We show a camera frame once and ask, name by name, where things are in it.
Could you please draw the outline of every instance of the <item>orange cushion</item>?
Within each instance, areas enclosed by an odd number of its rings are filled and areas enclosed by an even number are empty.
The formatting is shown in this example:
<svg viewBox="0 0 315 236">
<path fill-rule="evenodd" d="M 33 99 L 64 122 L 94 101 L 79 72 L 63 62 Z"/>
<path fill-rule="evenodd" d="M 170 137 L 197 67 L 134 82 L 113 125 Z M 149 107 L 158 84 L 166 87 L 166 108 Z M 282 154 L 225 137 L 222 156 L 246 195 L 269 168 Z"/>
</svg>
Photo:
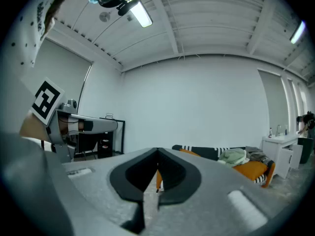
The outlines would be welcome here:
<svg viewBox="0 0 315 236">
<path fill-rule="evenodd" d="M 237 165 L 233 168 L 252 181 L 254 181 L 257 177 L 264 174 L 268 169 L 268 167 L 265 164 L 256 161 L 251 161 L 246 164 Z"/>
<path fill-rule="evenodd" d="M 191 152 L 191 151 L 189 151 L 189 150 L 186 150 L 186 149 L 180 149 L 179 151 L 188 153 L 188 154 L 190 154 L 190 155 L 200 156 L 200 155 L 198 155 L 198 154 L 196 154 L 196 153 L 194 153 L 194 152 Z"/>
<path fill-rule="evenodd" d="M 159 189 L 159 185 L 162 183 L 161 173 L 157 170 L 157 189 Z"/>
</svg>

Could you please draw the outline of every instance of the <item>blanket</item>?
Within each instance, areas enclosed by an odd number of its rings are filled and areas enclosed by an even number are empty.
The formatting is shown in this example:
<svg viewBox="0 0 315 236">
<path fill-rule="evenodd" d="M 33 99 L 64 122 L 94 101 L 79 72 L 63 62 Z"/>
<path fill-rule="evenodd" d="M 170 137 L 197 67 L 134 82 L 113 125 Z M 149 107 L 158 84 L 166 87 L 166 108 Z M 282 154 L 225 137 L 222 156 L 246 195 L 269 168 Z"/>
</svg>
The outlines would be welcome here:
<svg viewBox="0 0 315 236">
<path fill-rule="evenodd" d="M 225 164 L 229 167 L 234 167 L 236 165 L 241 165 L 249 161 L 246 158 L 246 151 L 241 148 L 232 148 L 222 152 L 218 159 L 219 163 Z"/>
</svg>

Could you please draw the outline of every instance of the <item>table surface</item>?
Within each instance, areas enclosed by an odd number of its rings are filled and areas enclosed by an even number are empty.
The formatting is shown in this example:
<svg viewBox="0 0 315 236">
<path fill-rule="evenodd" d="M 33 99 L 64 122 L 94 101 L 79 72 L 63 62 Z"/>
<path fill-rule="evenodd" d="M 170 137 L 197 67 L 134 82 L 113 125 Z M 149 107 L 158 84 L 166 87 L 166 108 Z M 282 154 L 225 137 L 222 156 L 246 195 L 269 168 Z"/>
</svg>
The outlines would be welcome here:
<svg viewBox="0 0 315 236">
<path fill-rule="evenodd" d="M 264 137 L 263 140 L 266 142 L 276 143 L 276 144 L 284 144 L 290 142 L 292 140 L 298 139 L 300 135 L 287 135 L 287 136 L 277 136 L 277 137 Z"/>
</svg>

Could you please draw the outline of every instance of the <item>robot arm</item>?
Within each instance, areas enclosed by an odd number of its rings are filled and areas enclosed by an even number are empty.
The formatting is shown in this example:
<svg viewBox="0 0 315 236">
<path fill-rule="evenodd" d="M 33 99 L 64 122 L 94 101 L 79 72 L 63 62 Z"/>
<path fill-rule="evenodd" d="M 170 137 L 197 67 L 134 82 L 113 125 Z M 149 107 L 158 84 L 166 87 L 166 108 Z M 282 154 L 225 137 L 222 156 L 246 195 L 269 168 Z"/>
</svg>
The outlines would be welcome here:
<svg viewBox="0 0 315 236">
<path fill-rule="evenodd" d="M 78 144 L 79 134 L 101 134 L 115 131 L 118 127 L 114 119 L 98 119 L 77 114 L 77 103 L 68 100 L 65 103 L 64 91 L 45 79 L 39 88 L 31 111 L 43 122 L 50 142 L 54 144 L 61 162 L 73 159 Z M 67 125 L 62 133 L 60 123 Z"/>
</svg>

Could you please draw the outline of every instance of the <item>clothing pile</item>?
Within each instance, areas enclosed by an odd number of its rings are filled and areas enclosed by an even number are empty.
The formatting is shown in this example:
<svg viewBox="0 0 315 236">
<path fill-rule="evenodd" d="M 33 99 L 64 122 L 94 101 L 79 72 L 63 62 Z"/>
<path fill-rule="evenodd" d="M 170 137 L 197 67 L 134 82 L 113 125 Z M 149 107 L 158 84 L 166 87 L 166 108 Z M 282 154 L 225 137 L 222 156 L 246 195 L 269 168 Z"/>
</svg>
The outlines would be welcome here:
<svg viewBox="0 0 315 236">
<path fill-rule="evenodd" d="M 249 161 L 258 161 L 266 166 L 270 162 L 263 151 L 257 147 L 246 146 L 245 150 L 241 148 L 231 148 L 222 152 L 218 159 L 219 163 L 225 164 L 229 167 L 245 164 Z"/>
<path fill-rule="evenodd" d="M 246 157 L 250 161 L 258 161 L 265 164 L 266 166 L 268 166 L 268 163 L 271 161 L 270 158 L 266 156 L 263 153 L 263 151 L 257 147 L 246 146 L 245 150 L 246 150 Z"/>
<path fill-rule="evenodd" d="M 241 148 L 231 148 L 222 152 L 218 159 L 219 163 L 225 164 L 229 167 L 245 164 L 249 161 L 246 158 L 246 151 Z"/>
</svg>

